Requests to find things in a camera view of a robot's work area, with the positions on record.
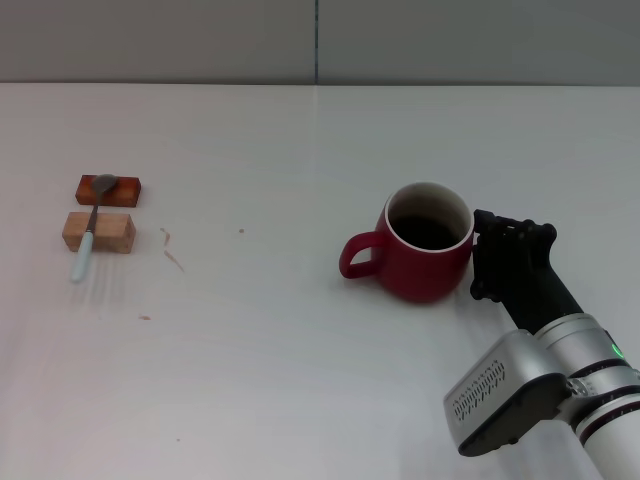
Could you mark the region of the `light wooden block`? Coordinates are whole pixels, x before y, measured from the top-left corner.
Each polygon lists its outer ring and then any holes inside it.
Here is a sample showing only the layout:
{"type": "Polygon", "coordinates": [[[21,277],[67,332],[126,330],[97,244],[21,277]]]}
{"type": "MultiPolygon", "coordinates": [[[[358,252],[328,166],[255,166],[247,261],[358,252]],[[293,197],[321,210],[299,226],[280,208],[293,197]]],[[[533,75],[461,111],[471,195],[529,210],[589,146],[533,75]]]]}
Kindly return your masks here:
{"type": "MultiPolygon", "coordinates": [[[[68,214],[62,238],[70,251],[78,251],[88,226],[89,217],[89,212],[70,212],[68,214]]],[[[99,213],[92,250],[129,254],[133,249],[135,237],[136,228],[129,214],[99,213]]]]}

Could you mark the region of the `red ceramic cup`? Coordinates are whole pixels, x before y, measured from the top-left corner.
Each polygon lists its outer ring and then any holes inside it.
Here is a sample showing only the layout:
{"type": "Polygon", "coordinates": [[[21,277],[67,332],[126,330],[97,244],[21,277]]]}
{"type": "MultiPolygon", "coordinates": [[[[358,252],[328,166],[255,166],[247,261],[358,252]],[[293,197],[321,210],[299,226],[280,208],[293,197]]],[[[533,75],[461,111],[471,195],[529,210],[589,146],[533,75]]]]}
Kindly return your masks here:
{"type": "Polygon", "coordinates": [[[339,271],[346,279],[373,277],[404,300],[433,303],[455,290],[464,276],[474,226],[470,208],[456,192],[436,183],[413,183],[388,198],[373,231],[347,241],[339,271]],[[409,245],[391,228],[392,220],[406,215],[442,222],[458,235],[459,242],[439,251],[409,245]]]}

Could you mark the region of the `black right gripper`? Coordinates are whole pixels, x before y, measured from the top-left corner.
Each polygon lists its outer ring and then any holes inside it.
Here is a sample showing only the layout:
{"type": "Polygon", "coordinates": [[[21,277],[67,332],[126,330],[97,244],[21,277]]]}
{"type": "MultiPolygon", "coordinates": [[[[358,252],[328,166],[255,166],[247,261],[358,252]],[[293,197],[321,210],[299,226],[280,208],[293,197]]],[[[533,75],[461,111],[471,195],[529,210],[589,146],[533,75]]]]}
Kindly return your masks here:
{"type": "Polygon", "coordinates": [[[474,211],[474,221],[478,237],[472,248],[470,294],[475,300],[501,301],[515,325],[531,334],[584,312],[551,266],[551,246],[557,238],[553,225],[481,209],[474,211]],[[530,246],[516,245],[503,260],[504,245],[516,241],[530,246]]]}

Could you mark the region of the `blue handled metal spoon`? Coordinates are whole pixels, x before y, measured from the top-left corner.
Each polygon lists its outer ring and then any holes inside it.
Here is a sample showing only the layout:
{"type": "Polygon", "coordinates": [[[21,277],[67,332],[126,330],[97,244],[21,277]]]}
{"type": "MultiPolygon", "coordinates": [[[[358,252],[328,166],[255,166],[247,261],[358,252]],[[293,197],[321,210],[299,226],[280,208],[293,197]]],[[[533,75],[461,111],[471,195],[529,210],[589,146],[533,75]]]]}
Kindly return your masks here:
{"type": "Polygon", "coordinates": [[[93,248],[98,209],[101,205],[103,196],[116,186],[117,181],[117,177],[112,174],[101,174],[96,176],[92,180],[91,190],[95,194],[95,202],[89,216],[86,230],[82,236],[76,254],[75,262],[71,270],[70,280],[74,284],[81,282],[85,278],[88,269],[89,258],[93,248]]]}

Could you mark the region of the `dark coffee liquid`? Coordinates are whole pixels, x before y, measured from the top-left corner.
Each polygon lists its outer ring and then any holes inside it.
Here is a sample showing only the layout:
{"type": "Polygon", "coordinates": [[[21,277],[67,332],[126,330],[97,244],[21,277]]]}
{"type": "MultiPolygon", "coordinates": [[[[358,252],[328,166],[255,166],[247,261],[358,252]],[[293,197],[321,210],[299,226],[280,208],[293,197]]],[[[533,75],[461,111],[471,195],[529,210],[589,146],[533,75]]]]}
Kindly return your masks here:
{"type": "Polygon", "coordinates": [[[397,217],[391,221],[391,228],[401,240],[423,250],[445,250],[459,242],[450,227],[420,215],[397,217]]]}

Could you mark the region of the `dark reddish wooden block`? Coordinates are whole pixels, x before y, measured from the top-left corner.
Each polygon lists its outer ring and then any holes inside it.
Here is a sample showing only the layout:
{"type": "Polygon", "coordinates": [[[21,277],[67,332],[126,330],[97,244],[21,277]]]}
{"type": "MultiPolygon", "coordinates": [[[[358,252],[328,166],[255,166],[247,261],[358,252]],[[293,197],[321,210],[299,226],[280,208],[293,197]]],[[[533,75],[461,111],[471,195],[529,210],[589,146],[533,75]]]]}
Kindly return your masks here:
{"type": "MultiPolygon", "coordinates": [[[[91,188],[96,175],[83,175],[75,192],[76,201],[80,205],[93,205],[96,200],[91,188]]],[[[102,206],[135,208],[142,190],[138,177],[118,176],[116,185],[106,192],[101,201],[102,206]]]]}

